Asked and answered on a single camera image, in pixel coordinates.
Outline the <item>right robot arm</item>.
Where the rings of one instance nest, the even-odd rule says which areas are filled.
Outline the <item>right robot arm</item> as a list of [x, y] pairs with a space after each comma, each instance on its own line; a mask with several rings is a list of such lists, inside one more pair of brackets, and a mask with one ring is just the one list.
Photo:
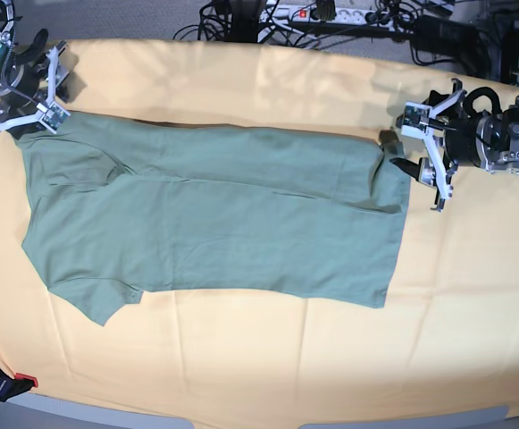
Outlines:
[[68, 44], [50, 46], [48, 30], [41, 29], [20, 51], [20, 20], [14, 2], [0, 1], [0, 134], [16, 139], [39, 131], [55, 134], [71, 116], [63, 107], [70, 97], [71, 69], [62, 63]]

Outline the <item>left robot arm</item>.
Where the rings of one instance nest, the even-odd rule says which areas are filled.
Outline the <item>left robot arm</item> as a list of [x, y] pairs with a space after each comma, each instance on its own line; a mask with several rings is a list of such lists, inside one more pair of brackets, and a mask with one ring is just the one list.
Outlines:
[[448, 93], [433, 89], [421, 102], [406, 102], [395, 126], [425, 151], [412, 161], [400, 143], [387, 147], [381, 186], [404, 205], [415, 181], [434, 189], [433, 208], [442, 211], [455, 194], [455, 174], [464, 168], [519, 177], [519, 94], [504, 106], [495, 89], [467, 90], [454, 78]]

